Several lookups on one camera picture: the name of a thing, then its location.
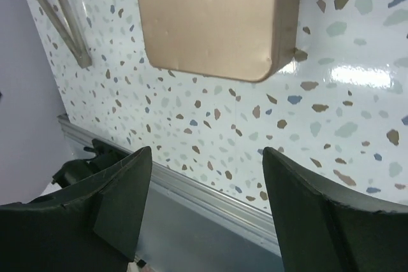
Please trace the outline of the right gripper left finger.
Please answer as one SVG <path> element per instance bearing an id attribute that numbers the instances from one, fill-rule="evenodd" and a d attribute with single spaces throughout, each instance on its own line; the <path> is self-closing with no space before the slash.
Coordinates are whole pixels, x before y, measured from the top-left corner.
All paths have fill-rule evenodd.
<path id="1" fill-rule="evenodd" d="M 135 259 L 152 150 L 61 190 L 1 207 L 2 271 L 126 271 Z"/>

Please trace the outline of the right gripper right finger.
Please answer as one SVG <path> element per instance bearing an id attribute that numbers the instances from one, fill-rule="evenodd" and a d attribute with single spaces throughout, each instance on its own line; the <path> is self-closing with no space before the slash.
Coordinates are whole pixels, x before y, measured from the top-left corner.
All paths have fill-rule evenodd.
<path id="1" fill-rule="evenodd" d="M 407 271 L 407 206 L 347 188 L 263 150 L 285 271 Z"/>

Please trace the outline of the square tin lid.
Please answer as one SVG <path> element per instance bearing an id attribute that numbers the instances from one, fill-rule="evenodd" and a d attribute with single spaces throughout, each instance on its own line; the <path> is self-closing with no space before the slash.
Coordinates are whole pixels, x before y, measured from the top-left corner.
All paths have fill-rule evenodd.
<path id="1" fill-rule="evenodd" d="M 259 82 L 277 67 L 277 0 L 138 0 L 150 65 Z"/>

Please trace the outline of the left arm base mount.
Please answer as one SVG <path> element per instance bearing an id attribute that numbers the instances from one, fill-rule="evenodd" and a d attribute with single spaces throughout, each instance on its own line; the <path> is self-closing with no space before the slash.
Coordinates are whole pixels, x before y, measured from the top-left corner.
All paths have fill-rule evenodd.
<path id="1" fill-rule="evenodd" d="M 92 139 L 92 146 L 84 147 L 83 151 L 94 154 L 94 157 L 65 162 L 52 176 L 51 184 L 58 184 L 61 188 L 68 187 L 113 166 L 128 156 L 125 151 L 96 138 Z"/>

